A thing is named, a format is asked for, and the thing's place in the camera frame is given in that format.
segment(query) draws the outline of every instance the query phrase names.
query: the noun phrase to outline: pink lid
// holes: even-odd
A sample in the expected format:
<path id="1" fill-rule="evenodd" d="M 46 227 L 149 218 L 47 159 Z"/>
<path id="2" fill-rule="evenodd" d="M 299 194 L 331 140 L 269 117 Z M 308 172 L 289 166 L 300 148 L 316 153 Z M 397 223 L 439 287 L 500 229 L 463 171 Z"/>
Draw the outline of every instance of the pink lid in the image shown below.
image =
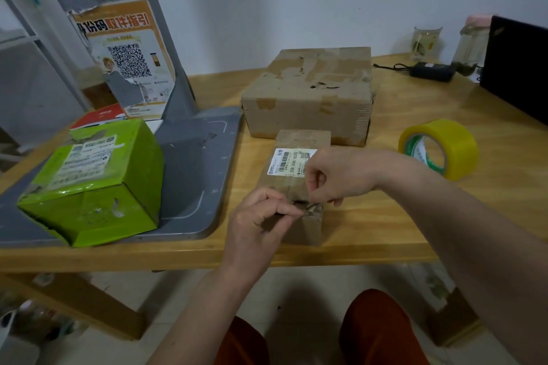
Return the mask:
<path id="1" fill-rule="evenodd" d="M 489 28 L 493 15 L 470 15 L 466 18 L 466 26 Z"/>

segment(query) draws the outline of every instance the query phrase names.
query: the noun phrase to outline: wooden stool leg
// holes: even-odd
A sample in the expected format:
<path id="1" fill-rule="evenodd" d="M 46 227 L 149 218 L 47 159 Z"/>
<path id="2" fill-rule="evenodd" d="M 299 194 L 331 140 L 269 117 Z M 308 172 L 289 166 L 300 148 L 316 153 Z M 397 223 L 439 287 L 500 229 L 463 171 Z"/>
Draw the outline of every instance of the wooden stool leg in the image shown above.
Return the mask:
<path id="1" fill-rule="evenodd" d="M 137 313 L 76 273 L 56 273 L 40 281 L 35 273 L 0 275 L 0 287 L 59 313 L 90 324 L 116 338 L 138 340 L 146 328 Z"/>
<path id="2" fill-rule="evenodd" d="M 443 348 L 462 345 L 484 330 L 480 318 L 459 289 L 449 294 L 447 305 L 431 314 L 426 324 L 434 343 Z"/>

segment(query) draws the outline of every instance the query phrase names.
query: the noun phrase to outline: leg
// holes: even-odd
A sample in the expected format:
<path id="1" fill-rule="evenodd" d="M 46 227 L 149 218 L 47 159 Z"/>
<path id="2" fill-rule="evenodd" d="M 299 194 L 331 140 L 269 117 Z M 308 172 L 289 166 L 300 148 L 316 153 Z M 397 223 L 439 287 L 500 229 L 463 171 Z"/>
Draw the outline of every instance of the leg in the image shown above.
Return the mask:
<path id="1" fill-rule="evenodd" d="M 234 318 L 219 347 L 214 365 L 269 365 L 266 340 L 249 323 Z"/>
<path id="2" fill-rule="evenodd" d="M 458 346 L 483 332 L 484 327 L 459 289 L 447 297 L 447 305 L 426 320 L 432 340 L 438 346 Z"/>
<path id="3" fill-rule="evenodd" d="M 380 290 L 354 299 L 342 321 L 339 346 L 348 365 L 428 365 L 409 317 Z"/>
<path id="4" fill-rule="evenodd" d="M 138 340 L 145 316 L 99 290 L 75 273 L 56 273 L 50 282 L 37 274 L 0 275 L 0 287 L 12 290 L 74 319 L 82 320 L 120 339 Z"/>

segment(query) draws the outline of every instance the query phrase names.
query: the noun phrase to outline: orange pants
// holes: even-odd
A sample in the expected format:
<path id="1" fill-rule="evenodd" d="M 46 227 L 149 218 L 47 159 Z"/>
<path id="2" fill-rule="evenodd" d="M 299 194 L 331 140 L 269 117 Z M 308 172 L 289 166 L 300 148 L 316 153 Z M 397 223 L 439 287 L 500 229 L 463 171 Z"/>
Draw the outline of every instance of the orange pants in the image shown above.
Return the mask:
<path id="1" fill-rule="evenodd" d="M 387 293 L 366 290 L 354 299 L 339 332 L 348 365 L 428 365 L 407 314 Z M 268 365 L 266 340 L 235 317 L 221 343 L 215 365 Z"/>

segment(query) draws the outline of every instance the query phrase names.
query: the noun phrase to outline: hand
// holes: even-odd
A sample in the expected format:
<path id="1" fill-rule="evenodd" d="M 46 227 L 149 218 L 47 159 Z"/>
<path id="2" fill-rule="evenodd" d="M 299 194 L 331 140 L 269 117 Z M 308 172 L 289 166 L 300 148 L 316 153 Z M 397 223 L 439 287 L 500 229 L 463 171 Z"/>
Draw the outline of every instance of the hand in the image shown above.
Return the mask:
<path id="1" fill-rule="evenodd" d="M 405 159 L 404 155 L 388 150 L 319 149 L 305 165 L 309 202 L 333 202 L 338 207 L 347 196 L 364 195 L 379 186 L 401 157 Z"/>
<path id="2" fill-rule="evenodd" d="M 264 230 L 263 221 L 276 213 L 284 216 L 272 230 Z M 269 188 L 251 191 L 229 215 L 220 269 L 243 285 L 254 285 L 269 267 L 291 224 L 303 215 L 281 192 Z"/>

